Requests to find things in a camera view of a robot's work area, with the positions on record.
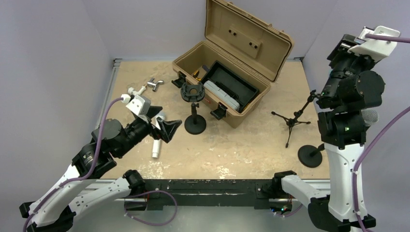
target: white plastic pipe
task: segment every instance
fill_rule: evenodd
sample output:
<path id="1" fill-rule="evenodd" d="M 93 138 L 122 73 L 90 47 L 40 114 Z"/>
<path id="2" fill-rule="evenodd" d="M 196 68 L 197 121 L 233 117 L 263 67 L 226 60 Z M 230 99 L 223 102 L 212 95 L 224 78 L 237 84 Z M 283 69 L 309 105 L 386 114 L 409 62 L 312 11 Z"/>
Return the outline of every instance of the white plastic pipe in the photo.
<path id="1" fill-rule="evenodd" d="M 158 124 L 157 118 L 161 118 L 162 120 L 165 120 L 165 113 L 163 111 L 159 112 L 155 116 L 155 126 L 160 129 L 160 125 Z M 160 154 L 160 149 L 161 149 L 161 139 L 155 140 L 154 139 L 154 144 L 152 145 L 152 158 L 153 159 L 158 159 L 158 156 Z"/>
<path id="2" fill-rule="evenodd" d="M 128 94 L 141 95 L 145 90 L 146 90 L 146 85 L 141 86 L 141 89 L 139 91 L 137 91 L 134 88 L 130 87 L 128 89 Z"/>

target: black tripod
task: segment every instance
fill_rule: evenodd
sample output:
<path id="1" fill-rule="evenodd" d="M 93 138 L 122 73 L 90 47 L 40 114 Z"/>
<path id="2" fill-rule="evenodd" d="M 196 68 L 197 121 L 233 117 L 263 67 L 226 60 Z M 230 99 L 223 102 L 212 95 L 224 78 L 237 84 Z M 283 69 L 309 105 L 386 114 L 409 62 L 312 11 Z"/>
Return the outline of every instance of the black tripod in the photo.
<path id="1" fill-rule="evenodd" d="M 310 92 L 309 97 L 307 98 L 306 104 L 302 107 L 302 109 L 293 113 L 295 118 L 287 118 L 285 116 L 277 114 L 274 111 L 271 112 L 273 115 L 276 115 L 276 116 L 279 116 L 279 117 L 283 118 L 286 122 L 286 125 L 289 127 L 289 137 L 288 137 L 288 141 L 286 142 L 286 145 L 285 145 L 286 148 L 289 147 L 289 139 L 291 138 L 292 128 L 296 125 L 299 125 L 299 124 L 310 124 L 310 122 L 301 122 L 301 121 L 298 121 L 297 119 L 303 114 L 303 111 L 306 109 L 306 107 L 309 105 L 309 103 L 313 102 L 313 100 L 316 98 L 315 93 L 316 93 L 316 90 L 312 90 Z"/>

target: white wall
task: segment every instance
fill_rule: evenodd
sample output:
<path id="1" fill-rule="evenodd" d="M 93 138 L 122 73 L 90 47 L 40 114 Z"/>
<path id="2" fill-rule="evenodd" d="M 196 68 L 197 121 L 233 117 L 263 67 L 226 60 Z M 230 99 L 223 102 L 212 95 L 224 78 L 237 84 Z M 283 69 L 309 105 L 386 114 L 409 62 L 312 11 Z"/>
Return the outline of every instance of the white wall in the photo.
<path id="1" fill-rule="evenodd" d="M 81 0 L 2 0 L 0 231 L 90 140 L 112 61 Z"/>
<path id="2" fill-rule="evenodd" d="M 397 0 L 339 0 L 308 51 L 304 67 L 310 89 L 321 91 L 329 74 L 329 53 L 343 34 L 358 35 L 363 26 L 384 25 L 410 37 L 410 2 Z M 373 69 L 386 83 L 383 104 L 377 108 L 380 121 L 367 133 L 369 144 L 381 129 L 410 105 L 410 44 L 398 44 L 395 51 Z M 410 115 L 404 116 L 373 148 L 363 163 L 366 206 L 377 219 L 375 231 L 408 231 L 410 169 L 408 163 Z"/>
<path id="3" fill-rule="evenodd" d="M 234 0 L 295 40 L 290 58 L 303 57 L 336 0 Z M 206 0 L 85 0 L 110 55 L 174 59 L 204 39 Z"/>

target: wooden table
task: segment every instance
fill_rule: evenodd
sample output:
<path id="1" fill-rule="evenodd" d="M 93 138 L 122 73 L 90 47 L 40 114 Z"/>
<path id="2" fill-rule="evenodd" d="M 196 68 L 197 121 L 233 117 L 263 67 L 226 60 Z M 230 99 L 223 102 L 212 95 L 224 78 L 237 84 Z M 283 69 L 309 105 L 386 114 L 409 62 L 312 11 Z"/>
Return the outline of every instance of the wooden table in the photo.
<path id="1" fill-rule="evenodd" d="M 185 120 L 190 115 L 190 104 L 182 100 L 180 90 L 171 83 L 176 79 L 171 62 L 121 62 L 112 99 L 126 93 L 129 87 L 139 90 L 151 77 L 156 81 L 162 79 L 165 84 L 157 92 L 148 88 L 143 96 L 151 99 L 151 105 L 163 107 L 166 120 Z M 293 116 L 306 103 L 309 88 L 302 64 L 286 62 L 280 77 L 271 85 L 260 105 L 238 128 L 217 121 L 210 109 L 200 103 L 198 114 L 207 123 L 202 134 L 190 135 L 181 125 L 170 143 L 162 143 L 159 159 L 151 157 L 153 139 L 148 136 L 122 159 L 116 159 L 117 167 L 103 178 L 118 178 L 128 169 L 136 169 L 143 178 L 152 179 L 270 179 L 274 173 L 287 170 L 305 179 L 329 178 L 325 152 L 323 163 L 314 169 L 303 166 L 297 158 L 301 146 L 321 144 L 313 104 L 300 117 L 301 121 L 312 123 L 294 127 L 288 148 L 285 121 L 271 114 L 276 111 Z M 133 121 L 131 112 L 120 102 L 114 104 L 108 118 L 118 119 L 124 126 Z"/>

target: case lid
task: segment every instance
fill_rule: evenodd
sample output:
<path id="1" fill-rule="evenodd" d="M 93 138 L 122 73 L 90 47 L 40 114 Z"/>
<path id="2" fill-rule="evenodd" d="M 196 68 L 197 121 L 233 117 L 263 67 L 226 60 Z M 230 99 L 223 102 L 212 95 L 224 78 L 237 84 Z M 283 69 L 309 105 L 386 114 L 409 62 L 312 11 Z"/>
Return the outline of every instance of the case lid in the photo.
<path id="1" fill-rule="evenodd" d="M 205 37 L 270 81 L 276 81 L 293 40 L 224 0 L 207 0 Z"/>

